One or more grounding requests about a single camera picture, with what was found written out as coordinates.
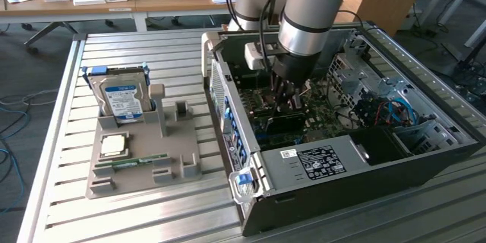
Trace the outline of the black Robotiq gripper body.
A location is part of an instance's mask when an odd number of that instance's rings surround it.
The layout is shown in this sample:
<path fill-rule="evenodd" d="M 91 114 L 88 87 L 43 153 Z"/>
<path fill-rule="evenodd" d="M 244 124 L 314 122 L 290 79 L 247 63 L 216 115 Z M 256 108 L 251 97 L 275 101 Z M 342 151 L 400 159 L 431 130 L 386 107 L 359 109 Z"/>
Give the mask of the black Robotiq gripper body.
<path fill-rule="evenodd" d="M 276 55 L 272 65 L 274 73 L 294 84 L 303 84 L 311 77 L 318 61 L 318 54 L 299 56 L 291 53 Z"/>

